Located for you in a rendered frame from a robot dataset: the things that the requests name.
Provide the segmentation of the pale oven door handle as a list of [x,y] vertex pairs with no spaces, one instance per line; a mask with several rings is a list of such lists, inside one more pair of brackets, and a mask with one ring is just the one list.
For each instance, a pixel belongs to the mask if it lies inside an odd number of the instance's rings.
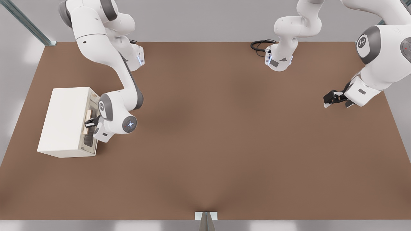
[[89,127],[87,126],[87,124],[88,124],[88,121],[92,117],[92,113],[93,113],[92,109],[89,109],[89,110],[86,111],[85,121],[84,121],[84,128],[83,128],[83,131],[82,131],[83,135],[87,135],[89,133]]

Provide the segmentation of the white oven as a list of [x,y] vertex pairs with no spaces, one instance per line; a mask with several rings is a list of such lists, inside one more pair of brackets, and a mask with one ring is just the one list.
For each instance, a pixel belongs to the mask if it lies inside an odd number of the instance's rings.
[[84,124],[100,114],[99,98],[90,87],[54,88],[37,152],[58,158],[95,156],[94,127]]

